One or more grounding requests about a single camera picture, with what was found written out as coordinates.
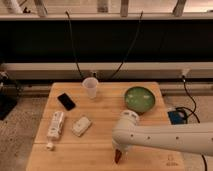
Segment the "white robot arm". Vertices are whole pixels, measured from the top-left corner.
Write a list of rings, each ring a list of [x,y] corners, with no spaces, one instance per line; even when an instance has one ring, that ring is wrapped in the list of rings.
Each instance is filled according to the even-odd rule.
[[[112,130],[115,149],[145,146],[213,156],[213,123],[139,126],[139,116],[124,110]]]

